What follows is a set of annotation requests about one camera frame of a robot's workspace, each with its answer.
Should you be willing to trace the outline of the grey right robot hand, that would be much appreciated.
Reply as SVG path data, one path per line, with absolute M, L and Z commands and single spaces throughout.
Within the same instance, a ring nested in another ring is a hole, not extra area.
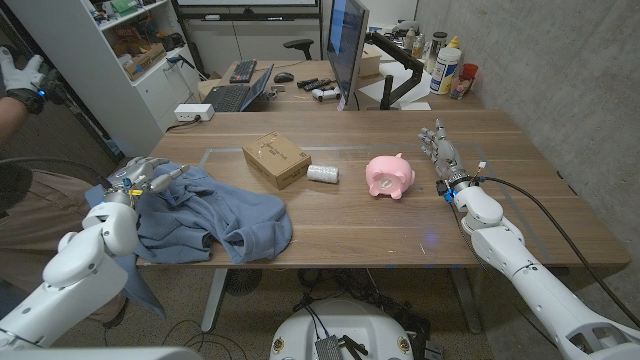
M 422 149 L 434 164 L 436 173 L 449 187 L 461 191 L 469 186 L 469 177 L 461 157 L 447 137 L 443 121 L 435 121 L 435 129 L 422 128 L 419 134 L 424 143 Z

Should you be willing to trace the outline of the white gloved person hand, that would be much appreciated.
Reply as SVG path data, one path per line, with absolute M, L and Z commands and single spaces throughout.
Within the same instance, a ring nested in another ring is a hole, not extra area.
M 34 55 L 26 64 L 26 66 L 19 70 L 14 65 L 14 60 L 10 51 L 2 46 L 1 47 L 1 72 L 5 89 L 27 89 L 34 92 L 38 92 L 41 82 L 45 76 L 39 72 L 40 66 L 43 62 L 43 58 L 40 55 Z

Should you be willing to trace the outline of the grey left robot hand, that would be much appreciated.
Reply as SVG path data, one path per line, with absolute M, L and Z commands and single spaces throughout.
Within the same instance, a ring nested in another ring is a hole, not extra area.
M 110 186 L 104 192 L 103 201 L 121 203 L 134 208 L 137 196 L 145 192 L 160 193 L 166 190 L 175 179 L 190 169 L 189 165 L 182 165 L 169 173 L 155 176 L 154 170 L 168 162 L 166 158 L 133 158 L 124 168 L 119 169 L 107 179 Z

